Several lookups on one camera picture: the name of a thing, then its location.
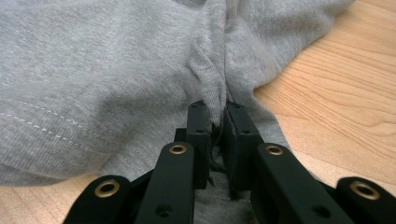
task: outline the wrinkled fabric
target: wrinkled fabric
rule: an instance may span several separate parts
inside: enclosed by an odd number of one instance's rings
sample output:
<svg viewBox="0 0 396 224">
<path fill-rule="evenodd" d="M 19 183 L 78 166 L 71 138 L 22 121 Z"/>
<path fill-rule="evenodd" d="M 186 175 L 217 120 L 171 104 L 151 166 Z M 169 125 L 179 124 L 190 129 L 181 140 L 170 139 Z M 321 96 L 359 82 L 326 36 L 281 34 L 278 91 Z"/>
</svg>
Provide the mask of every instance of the wrinkled fabric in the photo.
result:
<svg viewBox="0 0 396 224">
<path fill-rule="evenodd" d="M 349 0 L 6 0 L 0 5 L 0 184 L 77 175 L 136 179 L 204 100 L 216 128 L 243 105 L 264 141 L 287 145 L 254 99 Z M 196 223 L 254 221 L 224 174 L 196 193 Z"/>
</svg>

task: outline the gray fabric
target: gray fabric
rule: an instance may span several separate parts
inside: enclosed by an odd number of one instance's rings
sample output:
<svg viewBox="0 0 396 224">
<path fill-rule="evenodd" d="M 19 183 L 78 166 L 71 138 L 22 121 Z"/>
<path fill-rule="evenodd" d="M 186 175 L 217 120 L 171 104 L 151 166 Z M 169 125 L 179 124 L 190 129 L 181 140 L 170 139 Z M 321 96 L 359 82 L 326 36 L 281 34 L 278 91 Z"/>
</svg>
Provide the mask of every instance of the gray fabric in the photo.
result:
<svg viewBox="0 0 396 224">
<path fill-rule="evenodd" d="M 286 145 L 252 96 L 325 34 L 350 0 L 6 0 L 0 6 L 0 184 L 87 173 L 131 180 L 204 100 L 221 125 L 244 105 L 265 141 Z M 213 174 L 224 183 L 222 174 Z M 227 185 L 200 190 L 197 223 L 252 219 Z"/>
</svg>

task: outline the black clamp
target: black clamp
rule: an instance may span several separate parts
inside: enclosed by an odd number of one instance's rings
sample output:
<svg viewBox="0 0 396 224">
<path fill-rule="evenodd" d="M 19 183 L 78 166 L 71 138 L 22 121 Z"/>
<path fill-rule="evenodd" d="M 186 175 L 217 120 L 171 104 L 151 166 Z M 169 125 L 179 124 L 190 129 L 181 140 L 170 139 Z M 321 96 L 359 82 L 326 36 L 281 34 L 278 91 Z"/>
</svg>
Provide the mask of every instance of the black clamp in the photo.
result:
<svg viewBox="0 0 396 224">
<path fill-rule="evenodd" d="M 85 188 L 64 223 L 193 222 L 194 190 L 205 189 L 211 124 L 203 102 L 189 106 L 187 128 L 163 147 L 154 170 L 133 182 L 102 176 Z M 231 190 L 250 190 L 259 223 L 396 223 L 396 199 L 359 177 L 336 189 L 318 182 L 285 147 L 264 143 L 247 111 L 228 103 L 219 142 Z"/>
</svg>

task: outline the light wood grain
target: light wood grain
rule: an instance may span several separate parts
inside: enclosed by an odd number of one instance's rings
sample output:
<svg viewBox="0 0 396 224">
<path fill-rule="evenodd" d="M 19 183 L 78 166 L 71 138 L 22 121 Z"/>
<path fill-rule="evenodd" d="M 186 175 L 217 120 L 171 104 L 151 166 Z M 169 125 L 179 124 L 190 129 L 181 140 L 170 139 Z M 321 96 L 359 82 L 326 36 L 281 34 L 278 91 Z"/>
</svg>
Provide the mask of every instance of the light wood grain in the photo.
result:
<svg viewBox="0 0 396 224">
<path fill-rule="evenodd" d="M 396 3 L 360 0 L 282 75 L 255 90 L 298 159 L 324 182 L 374 180 L 396 195 Z M 0 223 L 61 223 L 94 175 L 0 187 Z"/>
</svg>

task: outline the gold rivet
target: gold rivet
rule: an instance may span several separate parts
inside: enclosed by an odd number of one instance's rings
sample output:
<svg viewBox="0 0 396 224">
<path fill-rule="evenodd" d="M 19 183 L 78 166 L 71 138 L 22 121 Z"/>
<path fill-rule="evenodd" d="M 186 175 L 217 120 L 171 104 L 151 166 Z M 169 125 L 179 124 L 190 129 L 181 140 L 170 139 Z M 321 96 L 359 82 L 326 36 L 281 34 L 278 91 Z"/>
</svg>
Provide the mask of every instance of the gold rivet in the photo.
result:
<svg viewBox="0 0 396 224">
<path fill-rule="evenodd" d="M 380 196 L 376 189 L 360 181 L 355 181 L 350 184 L 350 188 L 353 192 L 368 200 L 377 200 Z"/>
<path fill-rule="evenodd" d="M 175 145 L 175 146 L 170 147 L 169 151 L 172 154 L 176 154 L 177 155 L 177 154 L 185 153 L 187 151 L 187 148 L 185 146 L 182 146 L 182 145 Z"/>
<path fill-rule="evenodd" d="M 268 147 L 265 148 L 265 150 L 266 150 L 269 154 L 274 155 L 274 156 L 280 156 L 280 155 L 283 154 L 283 149 L 280 148 L 280 147 L 268 146 Z"/>
<path fill-rule="evenodd" d="M 104 187 L 106 186 L 112 187 L 112 189 L 110 190 L 104 189 Z M 119 189 L 120 189 L 120 184 L 117 181 L 113 179 L 105 180 L 98 187 L 96 187 L 95 195 L 99 198 L 107 198 L 117 193 Z"/>
</svg>

